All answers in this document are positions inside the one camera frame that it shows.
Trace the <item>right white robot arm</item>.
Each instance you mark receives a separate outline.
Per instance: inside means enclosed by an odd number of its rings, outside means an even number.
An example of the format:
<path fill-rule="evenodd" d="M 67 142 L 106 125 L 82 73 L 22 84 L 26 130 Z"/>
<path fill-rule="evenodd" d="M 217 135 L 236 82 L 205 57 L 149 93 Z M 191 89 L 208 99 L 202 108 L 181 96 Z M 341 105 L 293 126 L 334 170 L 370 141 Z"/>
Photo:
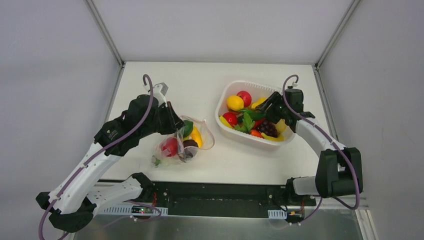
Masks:
<path fill-rule="evenodd" d="M 318 156 L 316 174 L 290 179 L 291 186 L 284 190 L 284 200 L 296 205 L 304 195 L 322 198 L 359 196 L 363 191 L 362 159 L 356 147 L 346 147 L 326 133 L 316 117 L 304 111 L 304 94 L 300 89 L 288 88 L 283 94 L 275 91 L 255 107 L 265 113 L 272 123 L 283 120 L 285 124 Z"/>

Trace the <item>red toy tomato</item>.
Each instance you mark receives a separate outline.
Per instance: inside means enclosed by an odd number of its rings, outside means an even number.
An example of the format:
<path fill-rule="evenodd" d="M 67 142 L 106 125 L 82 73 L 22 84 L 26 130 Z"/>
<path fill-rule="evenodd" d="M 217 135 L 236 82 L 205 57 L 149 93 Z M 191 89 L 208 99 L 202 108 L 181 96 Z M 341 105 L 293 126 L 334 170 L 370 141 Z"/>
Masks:
<path fill-rule="evenodd" d="M 160 150 L 165 157 L 173 157 L 178 153 L 178 140 L 175 137 L 169 137 L 160 144 Z"/>

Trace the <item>clear zip top bag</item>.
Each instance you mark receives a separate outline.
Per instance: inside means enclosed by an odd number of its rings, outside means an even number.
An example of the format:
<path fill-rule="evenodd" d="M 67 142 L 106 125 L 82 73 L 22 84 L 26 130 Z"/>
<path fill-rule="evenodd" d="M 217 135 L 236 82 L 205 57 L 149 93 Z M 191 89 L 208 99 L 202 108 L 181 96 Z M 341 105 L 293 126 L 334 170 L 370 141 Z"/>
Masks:
<path fill-rule="evenodd" d="M 153 150 L 154 167 L 183 164 L 192 161 L 200 152 L 212 149 L 215 138 L 205 119 L 181 116 L 185 126 L 163 137 Z"/>

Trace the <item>yellow toy lemon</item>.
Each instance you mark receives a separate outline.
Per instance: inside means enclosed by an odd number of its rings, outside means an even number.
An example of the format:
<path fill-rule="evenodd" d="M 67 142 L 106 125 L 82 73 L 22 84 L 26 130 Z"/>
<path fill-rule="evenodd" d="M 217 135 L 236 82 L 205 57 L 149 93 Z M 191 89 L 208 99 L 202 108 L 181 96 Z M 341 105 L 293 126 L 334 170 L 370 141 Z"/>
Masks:
<path fill-rule="evenodd" d="M 244 108 L 244 101 L 238 95 L 230 95 L 226 99 L 226 106 L 229 110 L 237 112 Z"/>

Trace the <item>green toy avocado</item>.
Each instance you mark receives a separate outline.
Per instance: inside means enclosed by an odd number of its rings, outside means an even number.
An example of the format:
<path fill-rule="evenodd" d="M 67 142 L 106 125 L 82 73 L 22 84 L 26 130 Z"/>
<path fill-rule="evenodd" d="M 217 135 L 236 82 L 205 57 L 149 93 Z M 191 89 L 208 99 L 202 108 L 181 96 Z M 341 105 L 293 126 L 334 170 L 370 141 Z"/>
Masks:
<path fill-rule="evenodd" d="M 187 138 L 194 129 L 194 123 L 190 120 L 184 120 L 184 124 L 183 137 Z"/>

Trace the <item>dark purple toy eggplant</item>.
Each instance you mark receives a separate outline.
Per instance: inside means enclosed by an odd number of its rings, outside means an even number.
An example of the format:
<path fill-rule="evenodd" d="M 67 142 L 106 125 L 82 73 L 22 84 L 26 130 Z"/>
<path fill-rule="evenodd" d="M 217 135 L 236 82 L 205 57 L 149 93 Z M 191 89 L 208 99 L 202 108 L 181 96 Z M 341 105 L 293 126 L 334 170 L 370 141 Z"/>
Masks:
<path fill-rule="evenodd" d="M 198 149 L 198 144 L 194 140 L 184 140 L 182 161 L 186 162 L 187 160 L 191 160 L 192 158 L 194 158 L 198 152 Z"/>

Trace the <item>white toy radish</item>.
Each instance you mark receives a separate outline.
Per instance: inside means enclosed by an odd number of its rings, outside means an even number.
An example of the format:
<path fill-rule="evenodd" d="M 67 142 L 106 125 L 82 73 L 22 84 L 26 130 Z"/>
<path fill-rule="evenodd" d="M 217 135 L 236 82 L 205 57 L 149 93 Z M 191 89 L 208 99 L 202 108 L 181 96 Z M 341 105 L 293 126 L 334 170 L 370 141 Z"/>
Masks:
<path fill-rule="evenodd" d="M 162 155 L 161 152 L 154 152 L 151 157 L 151 163 L 153 164 L 155 168 L 158 168 L 158 167 L 168 167 L 168 166 L 177 165 L 180 162 L 173 157 Z"/>

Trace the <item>orange toy mango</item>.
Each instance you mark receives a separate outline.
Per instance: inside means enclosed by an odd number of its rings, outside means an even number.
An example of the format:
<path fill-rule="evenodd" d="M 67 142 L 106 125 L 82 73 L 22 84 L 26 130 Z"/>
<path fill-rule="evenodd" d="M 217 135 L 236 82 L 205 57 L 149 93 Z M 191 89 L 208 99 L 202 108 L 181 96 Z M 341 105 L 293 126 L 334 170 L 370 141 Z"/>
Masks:
<path fill-rule="evenodd" d="M 192 132 L 190 133 L 190 137 L 197 143 L 198 148 L 201 148 L 203 146 L 203 139 L 197 127 L 193 126 Z"/>

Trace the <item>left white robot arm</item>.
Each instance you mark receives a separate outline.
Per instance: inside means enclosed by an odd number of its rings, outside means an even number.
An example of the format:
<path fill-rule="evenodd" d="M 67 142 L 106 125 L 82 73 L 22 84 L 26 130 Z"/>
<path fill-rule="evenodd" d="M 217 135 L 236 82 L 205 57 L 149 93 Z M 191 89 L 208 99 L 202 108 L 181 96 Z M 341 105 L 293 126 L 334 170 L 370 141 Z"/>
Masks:
<path fill-rule="evenodd" d="M 115 204 L 135 199 L 149 201 L 154 185 L 141 172 L 107 190 L 94 191 L 93 187 L 142 138 L 155 133 L 169 135 L 183 126 L 163 94 L 137 96 L 119 117 L 103 124 L 85 157 L 56 189 L 37 195 L 36 201 L 45 211 L 43 218 L 56 229 L 75 233 Z"/>

